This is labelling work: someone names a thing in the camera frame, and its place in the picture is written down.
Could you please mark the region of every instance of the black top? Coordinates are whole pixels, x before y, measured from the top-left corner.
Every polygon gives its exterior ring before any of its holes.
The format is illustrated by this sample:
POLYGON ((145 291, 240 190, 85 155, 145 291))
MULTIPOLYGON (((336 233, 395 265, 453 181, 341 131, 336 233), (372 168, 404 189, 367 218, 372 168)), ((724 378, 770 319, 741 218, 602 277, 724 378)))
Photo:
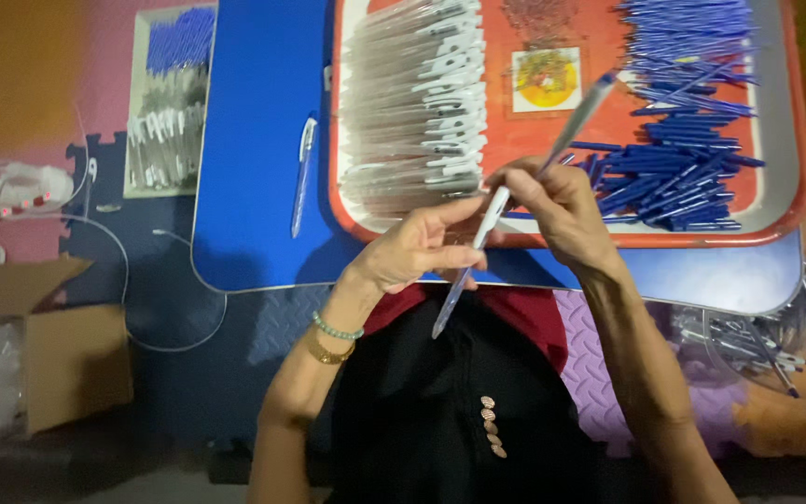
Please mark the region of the black top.
POLYGON ((430 299, 356 345, 331 417, 331 503, 596 502, 604 456, 562 379, 469 292, 437 340, 430 299), (481 397, 495 401, 491 450, 481 397))

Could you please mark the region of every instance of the blue pen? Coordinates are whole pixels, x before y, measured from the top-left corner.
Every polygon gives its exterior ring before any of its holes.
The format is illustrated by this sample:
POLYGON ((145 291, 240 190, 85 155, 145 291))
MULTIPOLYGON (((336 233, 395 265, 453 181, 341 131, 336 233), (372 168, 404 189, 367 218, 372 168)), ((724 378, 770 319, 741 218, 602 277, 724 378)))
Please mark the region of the blue pen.
POLYGON ((316 113, 312 112, 304 124, 304 132, 300 136, 300 150, 297 160, 297 193, 294 198, 294 212, 291 214, 291 238, 300 234, 300 223, 304 218, 304 200, 306 199, 306 180, 310 174, 310 164, 313 161, 313 142, 316 138, 316 113))

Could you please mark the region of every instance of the cardboard box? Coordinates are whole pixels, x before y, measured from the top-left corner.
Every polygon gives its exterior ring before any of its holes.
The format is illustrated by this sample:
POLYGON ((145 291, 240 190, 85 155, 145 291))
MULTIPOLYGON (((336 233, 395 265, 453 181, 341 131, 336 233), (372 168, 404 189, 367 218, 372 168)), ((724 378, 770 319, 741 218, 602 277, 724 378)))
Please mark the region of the cardboard box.
POLYGON ((22 325, 29 434, 132 401, 123 308, 96 305, 35 313, 91 261, 60 258, 0 265, 0 320, 22 325))

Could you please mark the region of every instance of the woman's right hand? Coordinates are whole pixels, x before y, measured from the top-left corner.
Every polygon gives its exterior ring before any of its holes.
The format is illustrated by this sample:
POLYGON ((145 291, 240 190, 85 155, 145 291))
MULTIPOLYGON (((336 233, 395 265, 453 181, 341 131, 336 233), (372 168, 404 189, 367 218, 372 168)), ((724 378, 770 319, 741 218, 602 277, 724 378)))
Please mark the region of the woman's right hand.
POLYGON ((545 159, 525 157, 497 170, 487 179, 494 189, 505 185, 512 197, 540 225, 540 232, 562 264, 580 273, 615 274, 623 262, 602 222, 586 172, 555 165, 535 180, 545 159))

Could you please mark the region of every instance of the blue table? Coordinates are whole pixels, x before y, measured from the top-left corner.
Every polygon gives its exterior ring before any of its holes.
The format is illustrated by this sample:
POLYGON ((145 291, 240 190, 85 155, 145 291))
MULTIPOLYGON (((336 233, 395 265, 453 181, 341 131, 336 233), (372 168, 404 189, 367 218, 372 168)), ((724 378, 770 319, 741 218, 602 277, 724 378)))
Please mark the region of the blue table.
MULTIPOLYGON (((321 69, 330 64, 333 11, 325 0, 220 3, 192 250, 198 275, 217 289, 332 282, 363 247, 335 222, 326 189, 330 103, 321 69), (318 173, 292 239, 298 146, 312 111, 318 173)), ((765 246, 621 254, 641 294, 660 301, 756 314, 781 307, 800 283, 798 231, 765 246)), ((492 250, 489 258, 479 281, 579 289, 547 250, 492 250)))

